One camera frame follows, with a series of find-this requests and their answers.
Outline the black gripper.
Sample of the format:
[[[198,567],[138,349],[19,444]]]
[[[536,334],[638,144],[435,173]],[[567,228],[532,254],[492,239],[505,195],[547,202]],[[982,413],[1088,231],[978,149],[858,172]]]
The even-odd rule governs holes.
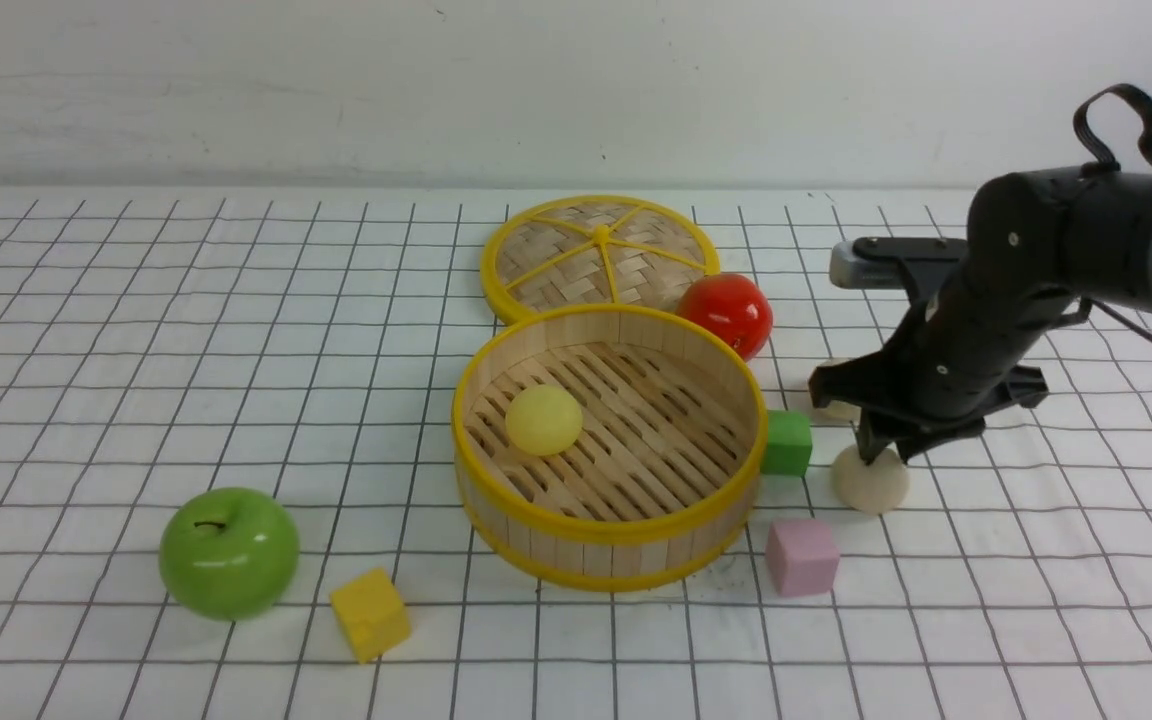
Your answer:
[[[902,462],[979,438],[1010,407],[1033,409],[1049,395],[1043,370],[1021,365],[1044,333],[1068,324],[1071,293],[1055,286],[988,293],[952,275],[909,306],[881,350],[814,369],[814,407],[861,407],[856,450],[872,465],[895,447]]]

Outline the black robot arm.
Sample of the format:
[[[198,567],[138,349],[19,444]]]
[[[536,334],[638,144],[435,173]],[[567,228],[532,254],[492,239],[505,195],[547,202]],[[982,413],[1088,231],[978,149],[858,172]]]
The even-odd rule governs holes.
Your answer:
[[[1041,404],[1021,364],[1044,334],[1093,306],[1152,314],[1152,174],[1060,168],[1006,174],[975,192],[964,238],[838,243],[829,278],[902,288],[909,309],[873,354],[812,373],[814,407],[861,410],[856,446],[874,462],[978,437],[990,415]]]

